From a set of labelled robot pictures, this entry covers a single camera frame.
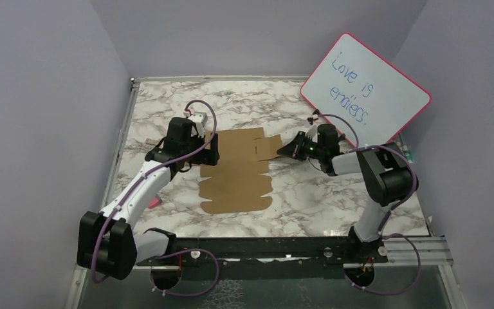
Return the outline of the brown cardboard box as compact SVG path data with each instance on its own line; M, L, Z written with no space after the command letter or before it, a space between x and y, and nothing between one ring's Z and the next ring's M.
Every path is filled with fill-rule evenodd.
M217 132L219 160L202 165L199 196L201 208L209 214L254 212L272 203L269 161L283 146L280 135L266 136L262 127Z

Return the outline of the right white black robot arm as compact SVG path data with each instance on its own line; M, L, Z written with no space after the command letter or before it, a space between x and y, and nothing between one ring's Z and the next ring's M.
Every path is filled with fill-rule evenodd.
M369 200L360 219L350 228L345 245L347 257L363 261L383 238L381 232L391 212L417 190L418 178L395 144L375 145L345 153L339 143L345 136L332 124L312 126L277 150L298 161L314 159L328 176L358 174L363 177Z

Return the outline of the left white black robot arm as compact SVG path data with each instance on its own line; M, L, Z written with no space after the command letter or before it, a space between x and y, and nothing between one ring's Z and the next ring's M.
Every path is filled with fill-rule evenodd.
M80 219L77 265L104 277L123 280L135 264L154 257L161 264L176 258L174 235L151 229L135 236L133 228L149 203L178 173L193 165L215 166L219 159L218 135L205 135L207 114L170 120L166 136L147 152L140 171L127 187L99 212L87 211Z

